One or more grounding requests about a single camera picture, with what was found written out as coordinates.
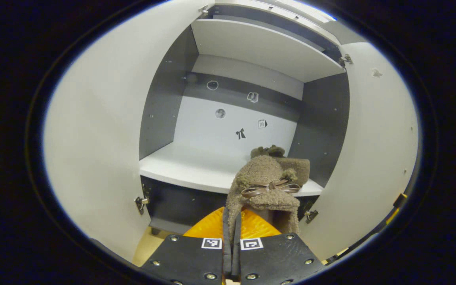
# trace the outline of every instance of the white shelf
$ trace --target white shelf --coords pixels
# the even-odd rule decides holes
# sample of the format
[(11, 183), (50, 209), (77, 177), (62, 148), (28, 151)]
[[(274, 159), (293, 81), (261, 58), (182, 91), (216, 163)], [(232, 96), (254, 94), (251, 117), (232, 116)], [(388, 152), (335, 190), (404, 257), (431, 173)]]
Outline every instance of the white shelf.
[[(188, 188), (225, 193), (248, 157), (223, 156), (172, 142), (140, 161), (140, 175)], [(309, 179), (293, 196), (320, 195), (323, 188)]]
[(301, 82), (345, 72), (314, 47), (273, 29), (220, 19), (196, 20), (191, 27), (200, 54), (246, 61)]

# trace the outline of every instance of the orange object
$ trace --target orange object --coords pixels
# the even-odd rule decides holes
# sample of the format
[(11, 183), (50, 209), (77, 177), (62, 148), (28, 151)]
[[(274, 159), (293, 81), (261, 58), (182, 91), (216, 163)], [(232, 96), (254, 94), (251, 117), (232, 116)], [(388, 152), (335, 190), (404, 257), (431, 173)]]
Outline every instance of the orange object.
[[(224, 207), (221, 207), (208, 214), (189, 229), (184, 236), (192, 238), (223, 238), (223, 211)], [(241, 221), (240, 238), (242, 239), (281, 234), (274, 226), (248, 209), (242, 211)]]
[(184, 236), (191, 238), (223, 238), (223, 210), (221, 207), (208, 214), (189, 229)]

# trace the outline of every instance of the ribbon bow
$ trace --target ribbon bow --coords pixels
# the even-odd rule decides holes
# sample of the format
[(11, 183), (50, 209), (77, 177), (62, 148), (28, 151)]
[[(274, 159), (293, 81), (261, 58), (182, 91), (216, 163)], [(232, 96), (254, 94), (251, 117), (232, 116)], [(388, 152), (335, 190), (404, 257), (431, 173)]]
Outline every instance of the ribbon bow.
[(257, 195), (267, 193), (270, 190), (277, 189), (286, 193), (297, 193), (300, 190), (298, 184), (287, 184), (289, 180), (281, 180), (277, 183), (270, 182), (268, 185), (251, 183), (249, 188), (242, 190), (242, 197), (251, 198)]
[(240, 139), (240, 137), (242, 137), (243, 139), (246, 138), (246, 136), (244, 136), (244, 129), (243, 128), (240, 129), (240, 131), (235, 132), (235, 134), (239, 135), (239, 139)]

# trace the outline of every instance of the wooden floor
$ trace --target wooden floor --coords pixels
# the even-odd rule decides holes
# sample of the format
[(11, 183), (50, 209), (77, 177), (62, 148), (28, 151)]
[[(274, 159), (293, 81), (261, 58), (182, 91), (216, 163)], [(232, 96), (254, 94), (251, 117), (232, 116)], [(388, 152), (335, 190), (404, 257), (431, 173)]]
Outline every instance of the wooden floor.
[[(152, 253), (159, 247), (161, 242), (169, 235), (172, 234), (167, 231), (160, 231), (157, 235), (152, 235), (150, 233), (150, 227), (145, 230), (143, 233), (140, 242), (136, 247), (135, 255), (133, 257), (133, 264), (136, 266), (142, 266), (147, 259), (150, 258)], [(232, 282), (231, 280), (226, 280), (226, 285), (237, 285), (240, 283)]]

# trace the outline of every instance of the brown bow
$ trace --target brown bow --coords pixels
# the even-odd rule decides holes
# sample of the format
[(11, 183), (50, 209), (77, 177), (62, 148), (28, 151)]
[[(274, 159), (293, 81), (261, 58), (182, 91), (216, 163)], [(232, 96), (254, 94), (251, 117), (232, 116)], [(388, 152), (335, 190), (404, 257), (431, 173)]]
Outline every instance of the brown bow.
[(242, 190), (242, 197), (251, 198), (257, 195), (267, 193), (270, 190), (278, 189), (287, 193), (297, 193), (300, 190), (298, 184), (286, 184), (289, 180), (281, 180), (277, 183), (270, 182), (268, 185), (251, 183), (249, 188)]

